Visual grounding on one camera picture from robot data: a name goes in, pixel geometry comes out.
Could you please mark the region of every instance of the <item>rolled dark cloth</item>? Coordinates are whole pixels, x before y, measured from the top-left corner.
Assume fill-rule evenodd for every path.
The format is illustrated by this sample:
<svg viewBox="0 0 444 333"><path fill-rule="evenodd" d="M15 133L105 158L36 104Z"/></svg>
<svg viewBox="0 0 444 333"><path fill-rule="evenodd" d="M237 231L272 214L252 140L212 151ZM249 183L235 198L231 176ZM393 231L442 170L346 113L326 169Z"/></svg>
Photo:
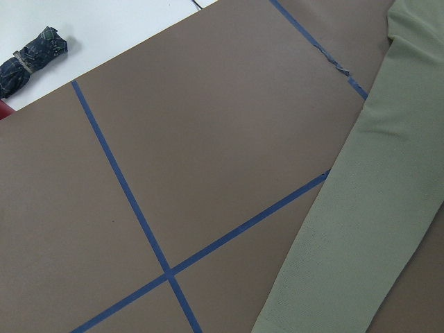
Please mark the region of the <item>rolled dark cloth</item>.
<svg viewBox="0 0 444 333"><path fill-rule="evenodd" d="M68 43L56 29L47 26L32 42L14 52L14 58L0 66L0 99L14 94L29 81L32 73L66 52Z"/></svg>

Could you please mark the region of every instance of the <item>sage green towel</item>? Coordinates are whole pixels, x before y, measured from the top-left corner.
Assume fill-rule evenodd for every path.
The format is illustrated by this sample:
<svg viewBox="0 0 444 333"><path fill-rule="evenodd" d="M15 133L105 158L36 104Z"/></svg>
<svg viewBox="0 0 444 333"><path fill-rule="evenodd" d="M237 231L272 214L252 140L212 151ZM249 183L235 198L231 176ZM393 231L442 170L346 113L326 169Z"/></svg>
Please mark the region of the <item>sage green towel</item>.
<svg viewBox="0 0 444 333"><path fill-rule="evenodd" d="M444 200L444 0L397 0L388 36L254 333L365 332Z"/></svg>

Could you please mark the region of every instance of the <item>red object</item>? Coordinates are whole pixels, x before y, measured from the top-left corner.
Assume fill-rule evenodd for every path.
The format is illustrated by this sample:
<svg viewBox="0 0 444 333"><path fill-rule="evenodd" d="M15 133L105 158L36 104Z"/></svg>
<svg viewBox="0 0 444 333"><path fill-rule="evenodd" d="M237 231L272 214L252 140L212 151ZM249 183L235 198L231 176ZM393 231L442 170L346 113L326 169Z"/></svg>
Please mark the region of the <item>red object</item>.
<svg viewBox="0 0 444 333"><path fill-rule="evenodd" d="M6 118L7 116L10 116L14 112L15 111L8 104L0 100L0 120Z"/></svg>

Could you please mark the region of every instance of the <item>white floor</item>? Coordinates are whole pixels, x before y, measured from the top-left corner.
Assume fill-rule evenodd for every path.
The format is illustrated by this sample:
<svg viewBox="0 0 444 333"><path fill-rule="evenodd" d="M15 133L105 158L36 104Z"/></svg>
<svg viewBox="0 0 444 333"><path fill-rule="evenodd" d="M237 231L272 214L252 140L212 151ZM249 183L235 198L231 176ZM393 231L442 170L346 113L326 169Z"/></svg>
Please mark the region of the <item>white floor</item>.
<svg viewBox="0 0 444 333"><path fill-rule="evenodd" d="M215 1L197 0L202 7ZM69 49L4 101L19 110L197 11L191 0L2 1L0 64L46 26Z"/></svg>

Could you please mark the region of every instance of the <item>blue tape strip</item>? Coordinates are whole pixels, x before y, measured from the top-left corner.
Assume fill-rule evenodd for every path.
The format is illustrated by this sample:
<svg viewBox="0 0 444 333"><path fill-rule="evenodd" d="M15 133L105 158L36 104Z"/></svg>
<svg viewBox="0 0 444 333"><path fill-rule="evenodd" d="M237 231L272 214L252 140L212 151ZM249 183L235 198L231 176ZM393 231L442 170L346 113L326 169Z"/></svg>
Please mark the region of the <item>blue tape strip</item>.
<svg viewBox="0 0 444 333"><path fill-rule="evenodd" d="M156 278L155 280L149 282L148 284L145 284L142 288L136 290L134 293L125 297L123 300L120 300L113 306L107 308L105 311L101 312L97 316L88 320L83 325L77 327L75 330L71 331L71 333L84 333L88 331L90 328L99 324L101 321L104 321L106 318L115 314L119 310L122 310L125 306L134 302L136 299L141 298L143 295L146 295L149 291L153 290L155 287L160 286L165 281L167 281L167 277L165 274L163 274L160 277Z"/></svg>
<svg viewBox="0 0 444 333"><path fill-rule="evenodd" d="M276 7L277 10L279 10L279 12L284 15L284 17L287 19L288 22L291 23L291 25L293 25L301 34L302 36L305 37L306 40L309 41L309 43L311 45L313 45L314 47L316 47L326 58L329 62L331 62L336 69L341 72L342 74L344 74L345 76L348 77L348 83L352 86L352 88L354 90L356 90L356 92L365 100L367 99L368 93L358 84L358 82L352 77L352 75L350 74L350 71L348 71L347 69L344 69L341 64L339 64L339 62L337 62L333 56L327 52L326 49L324 49L322 47L322 45L320 45L318 43L317 40L314 39L314 37L312 35L310 35L310 33L305 30L305 28L303 26L300 25L300 23L280 4L280 2L278 0L269 0L271 2L271 4L273 6Z"/></svg>
<svg viewBox="0 0 444 333"><path fill-rule="evenodd" d="M217 239L216 241L214 241L210 245L206 246L204 249L198 251L197 253L195 253L194 255L192 255L191 257L186 259L185 261L181 262L179 265L173 267L173 269L172 269L173 274L174 275L178 274L181 271L185 270L186 268L190 267L192 264L196 263L198 260L201 260L205 256L209 255L211 252L220 248L222 245L228 243L229 241L231 241L235 237L239 236L242 232L247 231L248 229L250 229L254 225L258 224L260 221L264 220L266 217L272 215L277 210L283 208L285 205L288 205L291 201L299 198L304 193L307 193L310 189L318 186L328 177L329 172L330 172L330 170L328 170L325 173L323 173L322 175L314 178L313 180L311 180L310 182L308 182L307 184L305 184L301 188L295 190L293 193L289 194L285 198L279 200L274 205L271 205L270 207L268 207L265 210L263 210L262 212L260 212L255 217L246 221L244 224L241 224L239 227L231 230L229 233L225 234L224 236Z"/></svg>
<svg viewBox="0 0 444 333"><path fill-rule="evenodd" d="M173 291L182 307L182 310L185 313L185 316L187 317L187 320L189 321L189 324L191 325L191 328L193 329L194 333L201 333L202 329L200 328L200 325L198 324L198 321L196 317L194 316L193 311L191 310L191 307L189 306L188 302L185 299L185 296L182 292L182 289L180 288L178 282L176 281L176 278L174 277L174 274L171 272L171 268L168 264L168 261L162 252L162 249L160 248L159 243L157 242L157 239L155 238L153 231L151 230L150 226L148 225L148 222L145 219L144 214L142 213L142 210L140 209L139 204L137 203L133 192L131 191L131 188L129 187L128 183L126 182L125 177L122 174L122 171L117 164L117 161L112 154L112 151L110 147L108 146L108 143L106 142L105 137L103 136L103 133L97 124L96 119L94 118L94 115L92 114L91 109L89 108L89 105L83 96L83 93L80 89L80 86L78 85L77 81L71 82L74 91L76 92L76 95L78 97L78 100L80 101L80 104L82 105L85 114L91 123L91 127L94 130L94 133L97 136L97 139L100 142L100 145L102 146L103 151L105 152L105 155L112 167L112 170L114 171L114 174L117 177L117 180L119 181L119 184L121 188L123 189L123 192L126 195L126 198L128 199L128 202L130 203L130 206L133 209L133 212L135 213L137 220L139 221L140 226L142 227L142 230L145 233L146 238L148 239L148 242L150 243L151 247L153 248L153 251L155 253L155 256L157 257L157 260L160 263L160 266L162 267L163 271L165 272L165 276L170 282L171 288L173 288Z"/></svg>

